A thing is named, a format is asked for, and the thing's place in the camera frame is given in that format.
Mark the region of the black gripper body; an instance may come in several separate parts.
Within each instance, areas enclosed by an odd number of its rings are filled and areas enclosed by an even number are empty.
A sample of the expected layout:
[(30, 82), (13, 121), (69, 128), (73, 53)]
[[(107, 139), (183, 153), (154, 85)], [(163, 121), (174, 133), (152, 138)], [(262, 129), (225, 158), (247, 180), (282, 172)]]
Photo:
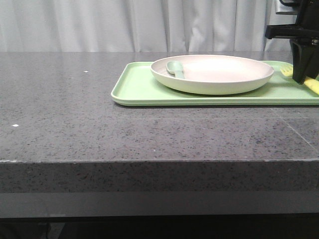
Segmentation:
[(267, 39), (319, 38), (319, 2), (317, 0), (276, 0), (276, 14), (296, 15), (293, 24), (268, 25)]

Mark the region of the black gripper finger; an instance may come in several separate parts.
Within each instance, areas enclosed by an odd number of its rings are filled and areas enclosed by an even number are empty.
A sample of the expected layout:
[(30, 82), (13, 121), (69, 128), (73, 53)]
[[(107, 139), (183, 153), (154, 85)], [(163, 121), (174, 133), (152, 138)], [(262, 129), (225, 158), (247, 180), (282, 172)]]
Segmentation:
[(302, 85), (306, 77), (316, 79), (319, 75), (319, 41), (291, 39), (293, 55), (293, 79)]

